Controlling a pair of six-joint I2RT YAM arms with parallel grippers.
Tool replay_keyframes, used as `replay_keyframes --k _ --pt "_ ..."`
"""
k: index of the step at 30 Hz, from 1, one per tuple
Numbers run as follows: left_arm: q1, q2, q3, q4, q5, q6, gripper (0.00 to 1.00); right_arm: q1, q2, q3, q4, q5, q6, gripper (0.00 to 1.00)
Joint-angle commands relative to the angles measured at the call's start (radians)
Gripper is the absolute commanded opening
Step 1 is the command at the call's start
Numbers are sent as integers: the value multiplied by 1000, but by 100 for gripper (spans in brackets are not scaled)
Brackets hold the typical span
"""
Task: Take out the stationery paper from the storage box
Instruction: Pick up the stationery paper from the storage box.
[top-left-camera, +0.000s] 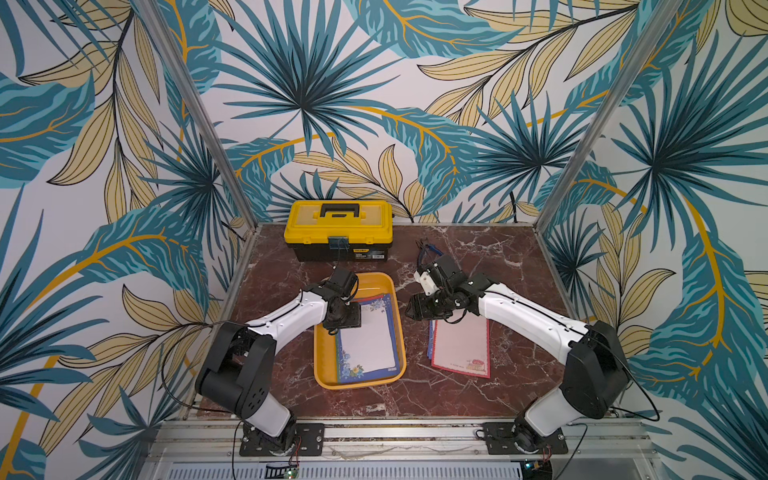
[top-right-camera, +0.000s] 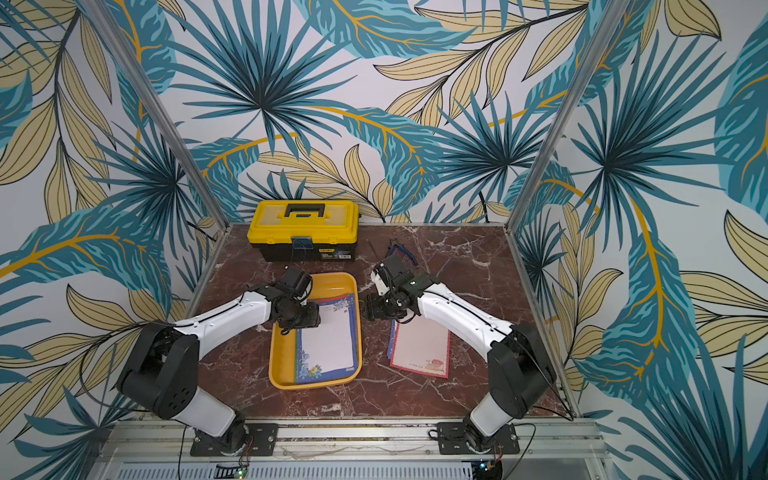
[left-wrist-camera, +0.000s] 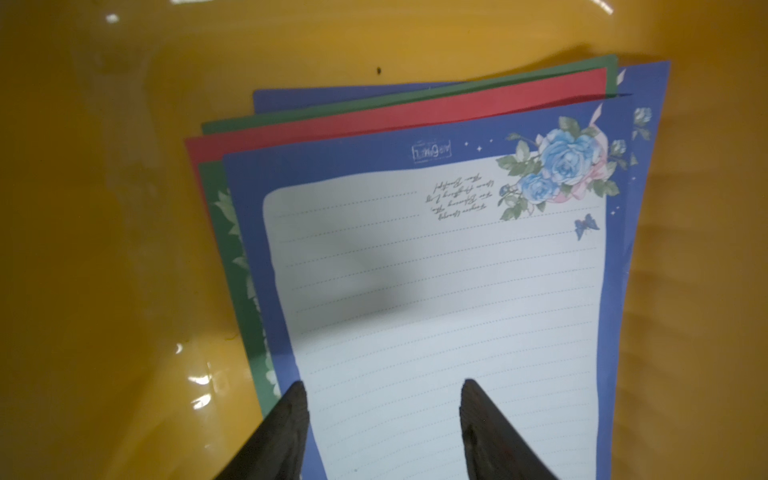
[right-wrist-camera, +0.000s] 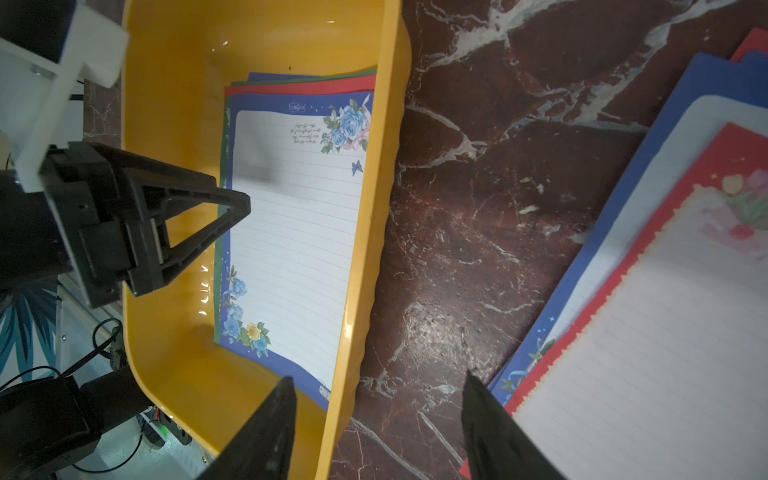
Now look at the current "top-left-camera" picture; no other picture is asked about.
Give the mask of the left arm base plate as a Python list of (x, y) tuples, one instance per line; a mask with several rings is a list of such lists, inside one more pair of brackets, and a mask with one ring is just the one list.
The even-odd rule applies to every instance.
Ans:
[(289, 423), (285, 431), (271, 437), (255, 426), (242, 429), (239, 455), (242, 457), (277, 457), (298, 454), (300, 458), (322, 455), (325, 439), (323, 423)]

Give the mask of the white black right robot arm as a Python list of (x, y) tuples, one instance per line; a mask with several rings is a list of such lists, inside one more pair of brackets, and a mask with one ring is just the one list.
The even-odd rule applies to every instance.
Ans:
[(513, 423), (515, 448), (534, 454), (566, 424), (601, 419), (630, 381), (616, 330), (604, 322), (586, 324), (557, 314), (483, 273), (465, 273), (447, 255), (419, 265), (423, 291), (411, 297), (406, 316), (447, 321), (460, 310), (497, 322), (543, 348), (564, 366), (560, 384), (533, 401)]

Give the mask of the yellow plastic tray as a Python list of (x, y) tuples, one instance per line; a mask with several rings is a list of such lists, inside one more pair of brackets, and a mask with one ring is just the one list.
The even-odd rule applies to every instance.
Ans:
[(386, 385), (399, 380), (407, 368), (406, 349), (403, 338), (402, 322), (400, 319), (398, 301), (394, 282), (391, 277), (382, 272), (367, 272), (358, 275), (359, 288), (354, 300), (375, 297), (382, 294), (392, 296), (394, 313), (394, 329), (399, 358), (401, 362), (400, 372), (394, 377), (376, 381), (367, 381), (358, 384), (340, 384), (337, 374), (337, 347), (336, 335), (329, 334), (323, 327), (314, 328), (314, 375), (317, 383), (328, 390), (361, 389)]

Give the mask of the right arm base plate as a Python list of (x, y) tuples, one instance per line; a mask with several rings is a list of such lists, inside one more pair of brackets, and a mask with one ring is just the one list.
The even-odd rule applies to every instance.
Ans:
[(515, 422), (486, 422), (474, 432), (474, 436), (485, 443), (489, 455), (548, 456), (568, 452), (561, 429), (543, 437), (532, 428)]

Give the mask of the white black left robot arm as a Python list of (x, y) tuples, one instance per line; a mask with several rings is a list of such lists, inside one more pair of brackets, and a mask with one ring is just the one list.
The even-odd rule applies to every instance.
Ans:
[(288, 451), (297, 438), (296, 420), (270, 393), (275, 357), (316, 325), (330, 334), (360, 327), (358, 287), (357, 274), (336, 268), (269, 314), (245, 324), (223, 323), (197, 375), (196, 393), (238, 417), (269, 451)]

